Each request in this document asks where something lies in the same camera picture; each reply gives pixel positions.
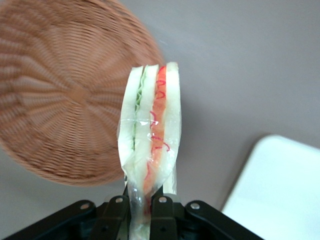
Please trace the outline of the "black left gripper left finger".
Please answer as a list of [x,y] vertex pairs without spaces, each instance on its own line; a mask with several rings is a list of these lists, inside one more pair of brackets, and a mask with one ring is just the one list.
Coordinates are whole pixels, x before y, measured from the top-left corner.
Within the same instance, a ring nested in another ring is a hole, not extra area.
[[100,206],[77,201],[15,233],[7,240],[127,240],[129,198],[117,195]]

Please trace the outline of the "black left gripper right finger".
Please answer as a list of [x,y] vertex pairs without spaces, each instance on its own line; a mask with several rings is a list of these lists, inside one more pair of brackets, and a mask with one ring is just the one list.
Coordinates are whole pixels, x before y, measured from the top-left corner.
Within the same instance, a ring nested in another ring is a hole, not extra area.
[[168,196],[154,198],[151,240],[260,240],[261,237],[201,200],[183,206]]

